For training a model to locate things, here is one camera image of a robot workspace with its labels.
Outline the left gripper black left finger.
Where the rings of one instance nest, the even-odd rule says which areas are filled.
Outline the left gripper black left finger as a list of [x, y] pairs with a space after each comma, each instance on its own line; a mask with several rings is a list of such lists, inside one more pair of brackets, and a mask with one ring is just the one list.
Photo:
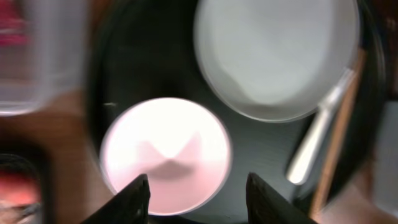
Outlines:
[[148, 177], [141, 174], [81, 224], [148, 224], [149, 200]]

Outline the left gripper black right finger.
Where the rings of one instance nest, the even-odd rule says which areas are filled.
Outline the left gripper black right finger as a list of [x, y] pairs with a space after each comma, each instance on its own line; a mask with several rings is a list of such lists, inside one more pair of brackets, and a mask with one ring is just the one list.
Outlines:
[[253, 172], [246, 181], [246, 206], [249, 224], [317, 224]]

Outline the pink white bowl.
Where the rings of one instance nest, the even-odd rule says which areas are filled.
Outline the pink white bowl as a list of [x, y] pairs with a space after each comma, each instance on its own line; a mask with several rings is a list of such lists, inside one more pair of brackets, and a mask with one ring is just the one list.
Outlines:
[[155, 98], [113, 121], [99, 161], [114, 193], [147, 175], [149, 214], [172, 216], [200, 208], [222, 189], [233, 150], [225, 126], [210, 110], [181, 98]]

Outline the red snack wrapper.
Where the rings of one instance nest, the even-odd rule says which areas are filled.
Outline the red snack wrapper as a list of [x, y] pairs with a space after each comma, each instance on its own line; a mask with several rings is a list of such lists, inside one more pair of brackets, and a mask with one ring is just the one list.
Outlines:
[[27, 25], [23, 1], [1, 0], [1, 47], [28, 43]]

